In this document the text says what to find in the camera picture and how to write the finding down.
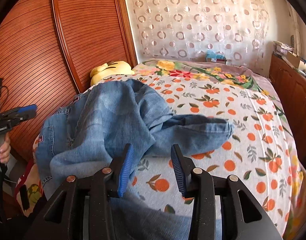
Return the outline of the left hand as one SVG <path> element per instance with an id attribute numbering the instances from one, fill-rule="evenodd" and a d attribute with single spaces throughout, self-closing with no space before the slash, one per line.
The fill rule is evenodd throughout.
<path id="1" fill-rule="evenodd" d="M 11 146 L 10 146 L 10 137 L 9 133 L 7 132 L 5 134 L 4 143 L 0 145 L 0 162 L 2 164 L 7 164 L 10 160 L 10 152 L 11 152 Z"/>

